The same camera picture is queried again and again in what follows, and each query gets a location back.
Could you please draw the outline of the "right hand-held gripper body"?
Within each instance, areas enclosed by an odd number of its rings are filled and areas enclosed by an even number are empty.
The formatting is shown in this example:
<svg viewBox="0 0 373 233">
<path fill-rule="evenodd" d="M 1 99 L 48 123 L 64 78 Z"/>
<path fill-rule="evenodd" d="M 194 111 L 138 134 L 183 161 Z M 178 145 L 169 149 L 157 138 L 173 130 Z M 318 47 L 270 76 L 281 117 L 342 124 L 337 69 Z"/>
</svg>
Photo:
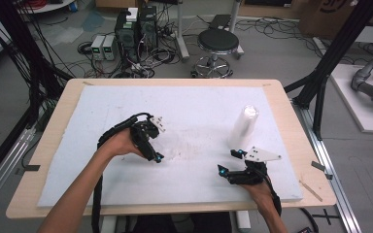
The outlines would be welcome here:
<svg viewBox="0 0 373 233">
<path fill-rule="evenodd" d="M 243 158 L 246 169 L 243 171 L 229 171 L 227 180 L 231 184 L 259 184 L 267 176 L 267 161 L 280 160 L 282 157 L 274 152 L 252 147 L 246 151 Z"/>
</svg>

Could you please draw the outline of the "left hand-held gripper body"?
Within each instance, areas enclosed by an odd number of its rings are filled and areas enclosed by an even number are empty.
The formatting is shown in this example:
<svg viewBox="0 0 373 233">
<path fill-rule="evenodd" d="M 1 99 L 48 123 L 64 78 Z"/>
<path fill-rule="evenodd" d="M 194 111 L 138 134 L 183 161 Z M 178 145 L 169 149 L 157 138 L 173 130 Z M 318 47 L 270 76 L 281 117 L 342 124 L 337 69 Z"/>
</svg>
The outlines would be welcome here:
<svg viewBox="0 0 373 233">
<path fill-rule="evenodd" d="M 155 139 L 164 131 L 161 116 L 148 116 L 146 120 L 138 121 L 130 127 L 131 140 L 137 147 L 146 144 L 149 139 Z"/>
</svg>

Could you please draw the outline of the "person's left hand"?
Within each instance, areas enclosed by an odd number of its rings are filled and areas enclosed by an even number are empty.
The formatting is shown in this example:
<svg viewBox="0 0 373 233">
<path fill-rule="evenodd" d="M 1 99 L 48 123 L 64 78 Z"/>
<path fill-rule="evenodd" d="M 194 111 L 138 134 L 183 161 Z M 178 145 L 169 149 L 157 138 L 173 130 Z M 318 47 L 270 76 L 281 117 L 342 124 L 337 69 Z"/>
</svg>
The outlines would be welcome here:
<svg viewBox="0 0 373 233">
<path fill-rule="evenodd" d="M 126 155 L 135 153 L 142 156 L 141 152 L 131 140 L 130 130 L 124 129 L 112 136 L 103 146 L 102 150 L 109 156 Z"/>
</svg>

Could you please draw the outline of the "person's right hand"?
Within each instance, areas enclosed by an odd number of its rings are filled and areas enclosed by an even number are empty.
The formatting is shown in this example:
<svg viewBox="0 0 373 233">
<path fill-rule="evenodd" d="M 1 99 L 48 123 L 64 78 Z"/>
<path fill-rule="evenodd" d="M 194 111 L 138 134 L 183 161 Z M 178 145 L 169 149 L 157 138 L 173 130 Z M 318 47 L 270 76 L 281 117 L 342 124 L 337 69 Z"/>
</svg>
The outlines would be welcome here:
<svg viewBox="0 0 373 233">
<path fill-rule="evenodd" d="M 260 210 L 265 211 L 274 209 L 271 190 L 266 183 L 254 185 L 242 184 L 242 187 L 249 192 Z"/>
</svg>

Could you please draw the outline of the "white plastic bottle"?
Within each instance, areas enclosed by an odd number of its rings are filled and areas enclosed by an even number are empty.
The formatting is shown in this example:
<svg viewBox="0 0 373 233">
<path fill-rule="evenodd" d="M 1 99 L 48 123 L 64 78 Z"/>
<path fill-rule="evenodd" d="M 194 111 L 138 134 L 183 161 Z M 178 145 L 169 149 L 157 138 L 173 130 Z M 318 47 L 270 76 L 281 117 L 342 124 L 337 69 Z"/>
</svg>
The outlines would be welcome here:
<svg viewBox="0 0 373 233">
<path fill-rule="evenodd" d="M 231 150 L 244 150 L 254 134 L 259 111 L 253 105 L 245 106 L 229 133 L 227 143 Z"/>
</svg>

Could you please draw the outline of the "white foam mat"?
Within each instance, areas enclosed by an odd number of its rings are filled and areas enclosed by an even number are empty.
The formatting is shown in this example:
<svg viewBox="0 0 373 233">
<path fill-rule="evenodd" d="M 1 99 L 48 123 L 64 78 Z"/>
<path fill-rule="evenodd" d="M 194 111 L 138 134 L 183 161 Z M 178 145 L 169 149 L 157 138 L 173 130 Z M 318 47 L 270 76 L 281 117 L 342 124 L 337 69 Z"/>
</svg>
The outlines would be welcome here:
<svg viewBox="0 0 373 233">
<path fill-rule="evenodd" d="M 105 206 L 240 202 L 248 193 L 218 174 L 219 166 L 241 171 L 243 160 L 230 154 L 232 128 L 242 110 L 258 111 L 250 148 L 278 154 L 267 164 L 274 189 L 285 202 L 303 194 L 289 162 L 265 92 L 243 86 L 87 85 L 51 162 L 38 201 L 53 206 L 86 166 L 98 139 L 133 115 L 160 117 L 164 132 L 151 141 L 161 162 L 136 154 L 114 158 L 103 175 Z"/>
</svg>

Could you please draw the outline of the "white table leg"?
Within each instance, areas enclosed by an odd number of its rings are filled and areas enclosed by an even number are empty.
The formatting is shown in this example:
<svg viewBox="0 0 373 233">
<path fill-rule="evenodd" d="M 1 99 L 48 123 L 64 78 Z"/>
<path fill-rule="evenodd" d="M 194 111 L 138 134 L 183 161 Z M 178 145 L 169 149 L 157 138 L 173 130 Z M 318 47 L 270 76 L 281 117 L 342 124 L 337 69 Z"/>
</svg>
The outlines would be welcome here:
<svg viewBox="0 0 373 233">
<path fill-rule="evenodd" d="M 104 216 L 101 233 L 116 233 L 117 220 L 118 218 L 116 216 Z"/>
<path fill-rule="evenodd" d="M 249 233 L 251 231 L 251 221 L 248 211 L 237 211 L 235 213 L 236 224 L 240 233 Z"/>
</svg>

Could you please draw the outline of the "person's dark pants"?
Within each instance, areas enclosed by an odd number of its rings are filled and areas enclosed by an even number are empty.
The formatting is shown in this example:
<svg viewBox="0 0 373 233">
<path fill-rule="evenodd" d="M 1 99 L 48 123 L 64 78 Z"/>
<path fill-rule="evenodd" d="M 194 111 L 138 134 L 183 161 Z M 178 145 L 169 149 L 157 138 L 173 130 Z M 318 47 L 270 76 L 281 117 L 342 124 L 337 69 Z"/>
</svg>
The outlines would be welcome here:
<svg viewBox="0 0 373 233">
<path fill-rule="evenodd" d="M 232 233 L 229 212 L 137 216 L 126 233 Z"/>
</svg>

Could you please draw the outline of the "grey power supply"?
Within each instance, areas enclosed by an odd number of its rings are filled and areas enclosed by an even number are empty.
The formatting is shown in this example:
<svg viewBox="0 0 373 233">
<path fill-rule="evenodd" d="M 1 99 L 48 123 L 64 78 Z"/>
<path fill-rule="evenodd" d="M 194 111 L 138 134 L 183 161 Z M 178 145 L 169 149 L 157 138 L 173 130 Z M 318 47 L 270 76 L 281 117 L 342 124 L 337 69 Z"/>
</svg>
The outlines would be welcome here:
<svg viewBox="0 0 373 233">
<path fill-rule="evenodd" d="M 113 35 L 107 35 L 103 42 L 103 51 L 106 60 L 114 60 L 117 55 L 117 42 Z"/>
<path fill-rule="evenodd" d="M 94 60 L 104 60 L 105 55 L 103 52 L 104 36 L 96 36 L 91 44 L 91 51 Z"/>
</svg>

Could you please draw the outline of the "black computer tower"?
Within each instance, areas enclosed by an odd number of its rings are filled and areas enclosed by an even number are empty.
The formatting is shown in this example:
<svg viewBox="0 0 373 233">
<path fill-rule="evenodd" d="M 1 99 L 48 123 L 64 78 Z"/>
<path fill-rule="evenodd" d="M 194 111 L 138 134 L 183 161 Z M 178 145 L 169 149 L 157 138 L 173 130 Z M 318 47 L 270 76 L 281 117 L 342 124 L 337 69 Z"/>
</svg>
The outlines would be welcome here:
<svg viewBox="0 0 373 233">
<path fill-rule="evenodd" d="M 156 13 L 156 6 L 146 6 L 140 10 L 139 14 L 141 33 L 143 35 L 142 41 L 151 50 L 157 47 Z"/>
<path fill-rule="evenodd" d="M 122 10 L 117 17 L 115 34 L 119 42 L 119 51 L 134 63 L 139 62 L 138 45 L 140 42 L 140 28 L 137 20 L 129 21 L 129 12 Z"/>
</svg>

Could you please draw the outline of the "white board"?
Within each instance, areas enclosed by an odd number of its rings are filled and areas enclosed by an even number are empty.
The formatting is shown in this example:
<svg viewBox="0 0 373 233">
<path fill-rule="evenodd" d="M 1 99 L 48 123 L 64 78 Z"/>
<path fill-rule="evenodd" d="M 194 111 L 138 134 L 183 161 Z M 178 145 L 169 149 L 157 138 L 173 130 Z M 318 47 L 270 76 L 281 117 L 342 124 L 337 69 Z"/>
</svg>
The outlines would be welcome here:
<svg viewBox="0 0 373 233">
<path fill-rule="evenodd" d="M 373 102 L 370 97 L 351 88 L 353 75 L 361 65 L 339 64 L 331 74 L 331 80 L 361 132 L 373 133 Z"/>
</svg>

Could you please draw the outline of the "black round stool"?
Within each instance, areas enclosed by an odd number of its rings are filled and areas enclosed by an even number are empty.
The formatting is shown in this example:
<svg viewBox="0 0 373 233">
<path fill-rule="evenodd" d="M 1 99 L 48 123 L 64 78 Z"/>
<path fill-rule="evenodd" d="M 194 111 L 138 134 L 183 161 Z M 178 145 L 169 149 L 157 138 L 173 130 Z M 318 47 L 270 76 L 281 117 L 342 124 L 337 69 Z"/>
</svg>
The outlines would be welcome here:
<svg viewBox="0 0 373 233">
<path fill-rule="evenodd" d="M 238 50 L 239 39 L 224 29 L 208 29 L 201 32 L 197 45 L 208 52 L 194 64 L 190 74 L 193 78 L 224 79 L 233 74 L 233 70 L 223 55 L 232 54 Z"/>
</svg>

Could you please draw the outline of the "black flat device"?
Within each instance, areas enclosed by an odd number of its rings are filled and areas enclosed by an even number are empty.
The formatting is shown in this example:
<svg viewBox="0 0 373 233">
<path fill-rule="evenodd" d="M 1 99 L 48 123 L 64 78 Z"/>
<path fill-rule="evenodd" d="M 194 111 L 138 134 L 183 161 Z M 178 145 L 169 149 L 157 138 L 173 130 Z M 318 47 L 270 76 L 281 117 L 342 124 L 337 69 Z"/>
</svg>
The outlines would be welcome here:
<svg viewBox="0 0 373 233">
<path fill-rule="evenodd" d="M 209 24 L 211 29 L 225 29 L 228 27 L 231 15 L 215 15 Z"/>
</svg>

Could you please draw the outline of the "cardboard box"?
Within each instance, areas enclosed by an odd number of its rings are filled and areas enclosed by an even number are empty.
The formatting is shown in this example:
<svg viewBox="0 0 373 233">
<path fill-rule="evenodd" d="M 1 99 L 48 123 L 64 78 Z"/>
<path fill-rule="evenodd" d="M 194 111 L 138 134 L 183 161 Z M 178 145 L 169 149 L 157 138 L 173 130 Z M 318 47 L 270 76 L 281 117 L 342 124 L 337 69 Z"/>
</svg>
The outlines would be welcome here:
<svg viewBox="0 0 373 233">
<path fill-rule="evenodd" d="M 308 0 L 301 13 L 298 29 L 305 37 L 323 39 L 334 39 L 344 30 L 357 30 L 369 7 L 360 11 L 350 22 L 348 20 L 358 4 L 366 1 L 373 5 L 373 0 Z"/>
</svg>

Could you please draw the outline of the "aluminium rail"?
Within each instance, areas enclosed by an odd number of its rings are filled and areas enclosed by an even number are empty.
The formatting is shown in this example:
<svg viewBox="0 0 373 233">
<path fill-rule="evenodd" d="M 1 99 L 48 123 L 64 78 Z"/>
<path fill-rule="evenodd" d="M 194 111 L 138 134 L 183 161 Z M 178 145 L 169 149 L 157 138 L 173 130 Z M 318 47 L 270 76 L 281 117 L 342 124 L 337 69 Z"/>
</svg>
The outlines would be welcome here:
<svg viewBox="0 0 373 233">
<path fill-rule="evenodd" d="M 35 129 L 24 129 L 18 137 L 10 143 L 9 149 L 4 152 L 3 161 L 0 163 L 0 189 L 31 145 L 35 135 Z"/>
<path fill-rule="evenodd" d="M 312 148 L 316 154 L 316 157 L 321 165 L 325 166 L 324 174 L 330 174 L 333 176 L 332 180 L 328 180 L 329 184 L 334 191 L 336 197 L 336 210 L 343 223 L 346 233 L 362 233 L 359 224 L 357 222 L 354 211 L 349 203 L 348 197 L 341 185 L 341 182 L 337 176 L 335 167 L 330 159 L 329 153 L 324 145 L 324 142 L 319 139 L 316 133 L 313 131 L 313 116 L 305 109 L 301 109 L 296 105 L 292 105 L 295 113 L 301 125 L 304 127 L 307 138 L 312 145 Z"/>
</svg>

